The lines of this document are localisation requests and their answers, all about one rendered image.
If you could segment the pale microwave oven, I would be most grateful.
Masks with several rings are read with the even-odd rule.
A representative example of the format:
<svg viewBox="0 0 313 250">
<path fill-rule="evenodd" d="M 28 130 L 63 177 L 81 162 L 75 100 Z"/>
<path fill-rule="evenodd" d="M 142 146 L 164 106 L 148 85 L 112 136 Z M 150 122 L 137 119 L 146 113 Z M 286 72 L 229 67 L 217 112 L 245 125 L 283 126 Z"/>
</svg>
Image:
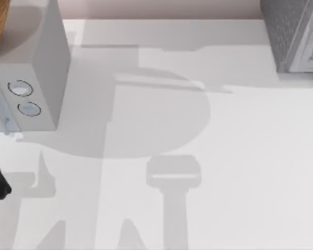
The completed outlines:
<svg viewBox="0 0 313 250">
<path fill-rule="evenodd" d="M 70 66 L 70 49 L 58 0 L 11 0 L 0 39 L 0 132 L 53 131 L 57 128 Z M 30 96 L 14 95 L 9 82 L 27 81 Z M 41 107 L 36 117 L 17 105 Z"/>
</svg>

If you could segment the small microwave knob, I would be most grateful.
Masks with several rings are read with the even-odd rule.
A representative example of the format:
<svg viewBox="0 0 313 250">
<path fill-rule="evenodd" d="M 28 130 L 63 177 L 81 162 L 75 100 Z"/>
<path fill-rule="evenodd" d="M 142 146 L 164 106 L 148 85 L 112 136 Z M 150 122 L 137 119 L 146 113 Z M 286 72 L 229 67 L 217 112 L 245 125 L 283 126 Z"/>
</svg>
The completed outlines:
<svg viewBox="0 0 313 250">
<path fill-rule="evenodd" d="M 17 109 L 21 114 L 29 117 L 36 117 L 41 113 L 41 107 L 33 102 L 18 104 Z"/>
</svg>

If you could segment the large microwave knob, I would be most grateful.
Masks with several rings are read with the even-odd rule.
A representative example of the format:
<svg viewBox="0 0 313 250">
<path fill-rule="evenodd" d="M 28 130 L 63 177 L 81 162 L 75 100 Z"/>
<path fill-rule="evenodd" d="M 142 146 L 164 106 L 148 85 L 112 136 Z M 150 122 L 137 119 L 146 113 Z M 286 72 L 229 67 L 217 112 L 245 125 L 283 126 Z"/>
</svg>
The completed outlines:
<svg viewBox="0 0 313 250">
<path fill-rule="evenodd" d="M 7 84 L 8 89 L 16 96 L 26 97 L 33 93 L 33 87 L 27 81 L 16 80 Z"/>
</svg>

